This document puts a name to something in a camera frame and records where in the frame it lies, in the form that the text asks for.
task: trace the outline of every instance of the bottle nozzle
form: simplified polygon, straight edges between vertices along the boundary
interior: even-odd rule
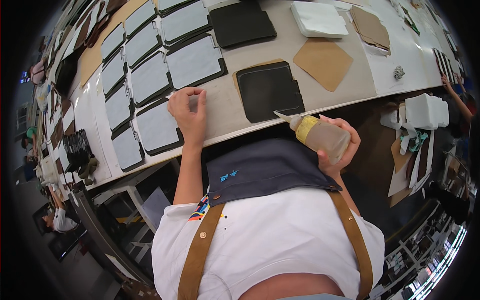
[[[284,114],[281,114],[279,113],[278,111],[274,110],[273,111],[274,114],[276,114],[277,116],[281,117],[282,119],[284,119],[285,121],[287,121],[288,123],[290,123],[290,121],[292,121],[292,117],[289,117],[289,116],[286,116]]]

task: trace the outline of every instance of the yellow tape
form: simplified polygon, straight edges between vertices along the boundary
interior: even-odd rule
[[[318,119],[316,117],[312,116],[305,116],[303,120],[300,123],[300,126],[297,128],[297,131],[295,131],[295,135],[297,136],[297,139],[302,142],[302,144],[305,144],[305,139],[307,138],[308,132],[310,132],[310,129],[318,122]]]

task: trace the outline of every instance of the person's left hand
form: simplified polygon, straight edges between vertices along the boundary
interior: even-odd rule
[[[183,134],[184,150],[202,149],[206,129],[206,94],[198,87],[185,87],[168,100],[168,111],[175,118]],[[190,111],[190,96],[198,95],[197,112]]]

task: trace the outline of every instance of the work table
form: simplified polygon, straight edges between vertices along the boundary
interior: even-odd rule
[[[220,1],[204,0],[203,2],[209,7]],[[339,1],[318,0],[318,2],[335,5]],[[293,62],[293,57],[307,38],[300,33],[293,18],[290,10],[291,1],[261,1],[260,5],[268,13],[277,37],[253,45],[221,49],[228,74],[199,86],[207,91],[207,131],[204,146],[283,122],[281,119],[275,119],[251,124],[245,117],[232,74],[258,63],[275,59],[282,59],[289,63],[292,75],[298,81],[305,105],[305,113],[302,115],[319,113],[377,97],[440,86],[442,82],[433,48],[440,49],[451,61],[453,71],[459,72],[459,66],[443,29],[430,12],[426,8],[415,9],[407,0],[399,0],[399,2],[408,10],[420,35],[405,24],[389,1],[362,1],[365,8],[375,12],[389,33],[391,55],[388,57],[370,54],[368,46],[355,32],[347,9],[337,8],[347,23],[349,35],[340,40],[331,40],[353,58],[353,63],[338,88],[334,92],[329,92]],[[344,2],[337,5],[342,8],[350,6],[349,3]],[[54,70],[72,35],[73,30],[58,51],[48,80],[54,77]],[[182,147],[156,156],[145,155],[143,165],[132,171],[123,172],[119,167],[111,141],[100,76],[102,68],[98,67],[86,84],[81,86],[81,63],[82,57],[79,60],[78,73],[73,80],[69,99],[74,105],[75,129],[85,130],[92,152],[99,160],[99,166],[94,173],[96,182],[88,189],[181,155]],[[402,66],[405,71],[405,75],[400,80],[393,77],[396,66]],[[135,118],[132,124],[138,132]],[[50,153],[54,153],[51,144],[48,149]],[[76,182],[80,180],[75,173],[74,179]]]

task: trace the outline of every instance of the green cloth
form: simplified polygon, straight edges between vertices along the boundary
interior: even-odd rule
[[[34,135],[34,134],[36,135],[36,127],[33,127],[33,126],[32,126],[32,127],[29,127],[29,128],[27,129],[27,132],[26,132],[25,134],[27,135],[28,142],[32,144],[32,143],[33,143],[33,140],[32,140],[32,139],[33,139],[33,135]]]
[[[428,137],[428,134],[421,133],[418,130],[417,130],[417,135],[418,135],[418,138],[416,140],[412,138],[408,143],[408,149],[410,150],[411,153],[414,153],[415,151],[419,151],[420,146],[422,146],[423,142]],[[400,140],[403,141],[404,137],[405,137],[404,135],[400,136]]]

